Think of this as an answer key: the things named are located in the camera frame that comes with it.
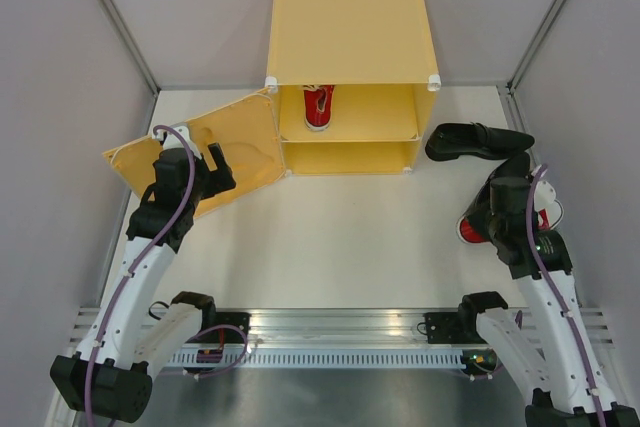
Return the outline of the red canvas sneaker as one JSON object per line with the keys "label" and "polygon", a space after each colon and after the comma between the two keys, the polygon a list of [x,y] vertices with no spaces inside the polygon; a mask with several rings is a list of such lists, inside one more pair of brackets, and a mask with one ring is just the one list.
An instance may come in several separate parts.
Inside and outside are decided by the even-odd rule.
{"label": "red canvas sneaker", "polygon": [[[460,217],[456,232],[463,243],[482,244],[490,241],[488,228],[483,224],[485,216],[490,212],[489,201],[474,201]],[[540,230],[555,229],[564,217],[564,208],[558,200],[554,200],[545,208],[536,207],[537,225]]]}
{"label": "red canvas sneaker", "polygon": [[313,132],[323,131],[331,122],[334,85],[304,85],[305,124]]}

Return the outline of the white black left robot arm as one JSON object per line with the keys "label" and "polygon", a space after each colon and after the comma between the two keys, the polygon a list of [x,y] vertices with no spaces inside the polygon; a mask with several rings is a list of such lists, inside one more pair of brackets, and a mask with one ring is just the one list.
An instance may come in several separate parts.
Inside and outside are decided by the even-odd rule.
{"label": "white black left robot arm", "polygon": [[153,163],[155,180],[129,219],[118,278],[85,337],[70,356],[57,356],[50,377],[67,406],[96,417],[136,422],[149,403],[154,380],[191,338],[212,340],[218,331],[215,303],[182,291],[148,333],[143,322],[152,297],[194,225],[199,203],[236,186],[218,144],[203,155],[174,145]]}

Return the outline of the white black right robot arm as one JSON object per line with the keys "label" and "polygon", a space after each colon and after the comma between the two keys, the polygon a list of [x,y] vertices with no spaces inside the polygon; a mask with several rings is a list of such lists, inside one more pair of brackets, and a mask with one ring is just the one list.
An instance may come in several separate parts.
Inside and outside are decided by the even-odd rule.
{"label": "white black right robot arm", "polygon": [[456,328],[485,341],[526,403],[529,426],[636,426],[598,366],[577,302],[572,263],[561,235],[540,231],[534,217],[537,182],[502,177],[489,185],[486,226],[498,258],[508,266],[534,320],[534,346],[495,291],[468,294]]}

